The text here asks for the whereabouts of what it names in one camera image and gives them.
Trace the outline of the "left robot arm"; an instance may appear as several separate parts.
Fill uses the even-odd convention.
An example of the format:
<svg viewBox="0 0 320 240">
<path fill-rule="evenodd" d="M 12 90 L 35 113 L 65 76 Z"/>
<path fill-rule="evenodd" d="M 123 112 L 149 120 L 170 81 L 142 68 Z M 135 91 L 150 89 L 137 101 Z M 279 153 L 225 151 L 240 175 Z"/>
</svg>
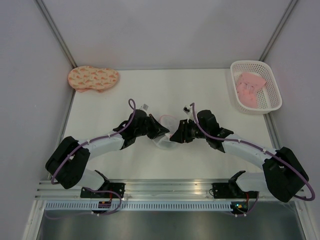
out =
<svg viewBox="0 0 320 240">
<path fill-rule="evenodd" d="M 135 110 L 128 120 L 123 121 L 106 135 L 80 141 L 68 136 L 62 140 L 45 164 L 52 175 L 53 184 L 64 189 L 80 186 L 91 189 L 98 198 L 109 193 L 108 179 L 98 170 L 86 168 L 88 161 L 108 152 L 123 150 L 135 143 L 136 138 L 147 136 L 154 140 L 169 133 L 151 114 Z"/>
</svg>

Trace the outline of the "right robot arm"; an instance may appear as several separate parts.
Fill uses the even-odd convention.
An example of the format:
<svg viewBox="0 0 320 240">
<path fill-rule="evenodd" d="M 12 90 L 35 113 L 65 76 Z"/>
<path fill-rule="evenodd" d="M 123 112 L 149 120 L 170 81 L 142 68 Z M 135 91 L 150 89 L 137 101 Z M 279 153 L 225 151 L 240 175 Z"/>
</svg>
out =
<svg viewBox="0 0 320 240">
<path fill-rule="evenodd" d="M 261 172 L 241 170 L 228 180 L 228 192 L 235 198 L 245 192 L 269 193 L 287 203 L 309 182 L 309 177 L 293 151 L 287 147 L 265 148 L 241 139 L 233 131 L 221 127 L 210 110 L 202 110 L 193 120 L 180 120 L 170 141 L 184 144 L 204 139 L 222 153 L 239 157 Z"/>
</svg>

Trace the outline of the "white mesh laundry bag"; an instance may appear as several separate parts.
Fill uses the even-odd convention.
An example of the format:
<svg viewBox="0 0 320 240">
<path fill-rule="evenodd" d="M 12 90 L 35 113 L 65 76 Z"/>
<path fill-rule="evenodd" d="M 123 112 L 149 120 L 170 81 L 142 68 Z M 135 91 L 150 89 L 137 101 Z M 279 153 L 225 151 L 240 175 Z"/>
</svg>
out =
<svg viewBox="0 0 320 240">
<path fill-rule="evenodd" d="M 162 136 L 153 139 L 153 143 L 160 149 L 169 150 L 177 146 L 176 142 L 170 141 L 170 137 L 175 133 L 179 125 L 179 120 L 171 115 L 162 115 L 159 118 L 159 123 L 170 130 Z"/>
</svg>

